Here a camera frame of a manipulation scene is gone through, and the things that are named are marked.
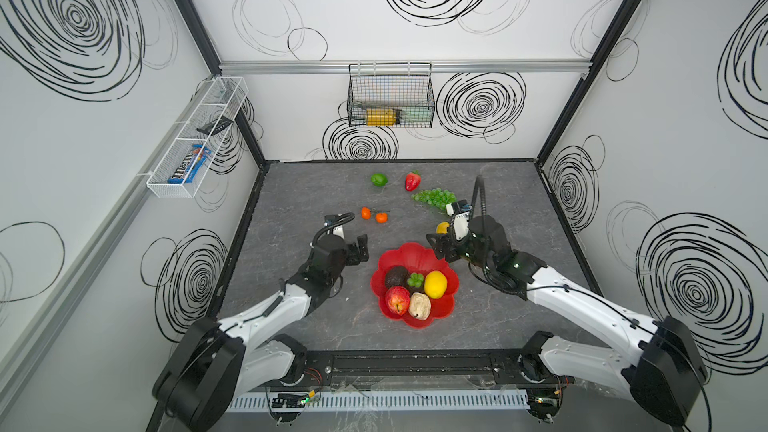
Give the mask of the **dark avocado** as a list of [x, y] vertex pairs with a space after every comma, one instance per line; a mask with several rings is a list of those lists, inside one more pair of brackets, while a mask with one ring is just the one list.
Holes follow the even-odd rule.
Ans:
[[406, 287], [410, 272], [404, 266], [390, 268], [385, 275], [385, 287], [387, 290], [393, 287]]

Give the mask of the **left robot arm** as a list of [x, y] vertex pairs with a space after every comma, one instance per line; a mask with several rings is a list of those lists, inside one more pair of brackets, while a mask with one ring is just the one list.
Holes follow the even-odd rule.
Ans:
[[345, 240], [343, 227], [354, 217], [326, 216], [306, 261], [268, 298], [224, 319], [194, 322], [153, 386], [156, 413], [207, 431], [234, 398], [274, 380], [298, 382], [307, 350], [283, 330], [331, 296], [345, 267], [369, 260], [367, 236]]

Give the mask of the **beige garlic bulb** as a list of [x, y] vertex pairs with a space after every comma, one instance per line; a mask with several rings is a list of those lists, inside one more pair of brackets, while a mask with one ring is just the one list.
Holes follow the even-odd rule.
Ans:
[[431, 314], [431, 299], [424, 293], [413, 293], [410, 297], [408, 313], [416, 320], [427, 320]]

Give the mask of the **yellow lemon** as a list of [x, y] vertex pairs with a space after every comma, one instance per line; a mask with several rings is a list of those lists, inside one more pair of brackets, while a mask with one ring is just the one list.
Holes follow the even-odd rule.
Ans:
[[448, 281], [441, 271], [432, 271], [424, 278], [424, 293], [433, 300], [440, 299], [446, 293]]

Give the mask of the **green lime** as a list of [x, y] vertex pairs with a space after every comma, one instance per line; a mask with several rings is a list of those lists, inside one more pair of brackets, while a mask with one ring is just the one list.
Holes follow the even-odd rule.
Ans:
[[370, 179], [372, 184], [376, 187], [384, 187], [389, 182], [388, 177], [382, 173], [374, 173], [371, 175]]

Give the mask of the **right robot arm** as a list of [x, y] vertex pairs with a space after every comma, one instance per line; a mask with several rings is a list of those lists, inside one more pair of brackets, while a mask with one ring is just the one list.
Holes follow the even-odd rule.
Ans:
[[513, 248], [486, 211], [484, 180], [470, 200], [444, 205], [449, 226], [427, 237], [439, 259], [464, 260], [480, 282], [532, 302], [602, 341], [592, 346], [537, 332], [521, 349], [524, 377], [542, 383], [572, 376], [619, 393], [657, 420], [684, 430], [708, 378], [693, 334], [680, 320], [654, 319], [617, 305], [567, 279], [542, 259]]

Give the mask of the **red apple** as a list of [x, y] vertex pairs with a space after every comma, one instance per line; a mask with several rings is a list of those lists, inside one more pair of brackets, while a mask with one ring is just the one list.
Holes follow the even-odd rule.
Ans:
[[410, 307], [411, 294], [403, 286], [391, 287], [385, 294], [386, 309], [393, 315], [402, 316]]

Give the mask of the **red flower-shaped fruit bowl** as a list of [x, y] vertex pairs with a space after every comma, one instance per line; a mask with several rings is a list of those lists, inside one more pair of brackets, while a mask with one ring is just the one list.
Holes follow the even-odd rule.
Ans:
[[[420, 320], [412, 317], [408, 312], [398, 315], [391, 311], [386, 304], [385, 286], [386, 273], [396, 266], [403, 266], [409, 272], [423, 273], [439, 271], [447, 279], [447, 289], [438, 299], [430, 299], [431, 310], [429, 316]], [[370, 280], [373, 293], [377, 296], [378, 305], [382, 314], [391, 320], [402, 320], [409, 327], [423, 329], [429, 327], [435, 320], [445, 319], [451, 315], [455, 308], [455, 293], [460, 288], [460, 280], [456, 272], [445, 260], [436, 258], [431, 249], [427, 249], [418, 243], [406, 243], [400, 248], [390, 250], [382, 254], [378, 261], [378, 268]]]

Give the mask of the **red strawberry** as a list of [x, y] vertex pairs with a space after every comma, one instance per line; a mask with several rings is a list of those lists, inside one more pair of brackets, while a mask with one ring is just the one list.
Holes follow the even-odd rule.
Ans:
[[418, 172], [409, 172], [405, 178], [404, 188], [408, 192], [415, 191], [420, 186], [421, 181], [422, 178]]

